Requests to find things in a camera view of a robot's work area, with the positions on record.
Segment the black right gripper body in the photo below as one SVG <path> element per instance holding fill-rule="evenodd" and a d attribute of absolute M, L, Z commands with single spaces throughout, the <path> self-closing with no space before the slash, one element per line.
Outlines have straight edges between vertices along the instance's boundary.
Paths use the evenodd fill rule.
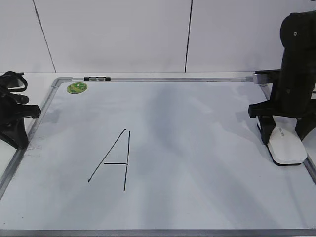
<path fill-rule="evenodd" d="M 280 100 L 267 100 L 250 104 L 248 114 L 256 116 L 281 116 L 302 118 L 316 112 L 316 100 L 302 96 L 284 96 Z"/>

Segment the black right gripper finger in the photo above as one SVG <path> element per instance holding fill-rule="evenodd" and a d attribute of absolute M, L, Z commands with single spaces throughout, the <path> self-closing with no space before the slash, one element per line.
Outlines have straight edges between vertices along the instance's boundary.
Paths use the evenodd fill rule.
<path fill-rule="evenodd" d="M 308 114 L 296 123 L 295 131 L 301 141 L 316 127 L 316 114 Z"/>
<path fill-rule="evenodd" d="M 264 145 L 267 145 L 272 131 L 274 130 L 276 123 L 272 116 L 258 116 L 257 126 L 261 134 L 261 140 Z"/>

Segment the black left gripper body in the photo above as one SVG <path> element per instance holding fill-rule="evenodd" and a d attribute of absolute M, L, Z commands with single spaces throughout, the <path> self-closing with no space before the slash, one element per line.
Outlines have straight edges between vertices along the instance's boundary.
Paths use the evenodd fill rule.
<path fill-rule="evenodd" d="M 4 130 L 21 125 L 25 132 L 25 119 L 38 119 L 41 109 L 30 105 L 28 96 L 22 93 L 28 88 L 23 72 L 7 71 L 0 76 L 0 127 Z"/>

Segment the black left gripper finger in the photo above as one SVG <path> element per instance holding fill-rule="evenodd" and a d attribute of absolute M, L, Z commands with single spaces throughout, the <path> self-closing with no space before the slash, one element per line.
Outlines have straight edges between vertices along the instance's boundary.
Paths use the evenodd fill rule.
<path fill-rule="evenodd" d="M 0 125 L 0 139 L 16 149 L 24 149 L 29 144 L 24 119 Z"/>

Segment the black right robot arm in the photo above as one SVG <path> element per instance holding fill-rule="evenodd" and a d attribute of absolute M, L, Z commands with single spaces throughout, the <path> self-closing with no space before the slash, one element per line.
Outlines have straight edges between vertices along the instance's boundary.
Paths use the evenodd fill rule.
<path fill-rule="evenodd" d="M 295 132 L 303 140 L 316 127 L 316 12 L 294 12 L 280 27 L 284 47 L 280 69 L 255 71 L 255 84 L 272 84 L 267 101 L 251 104 L 248 114 L 258 118 L 263 144 L 268 144 L 274 116 L 296 118 Z"/>

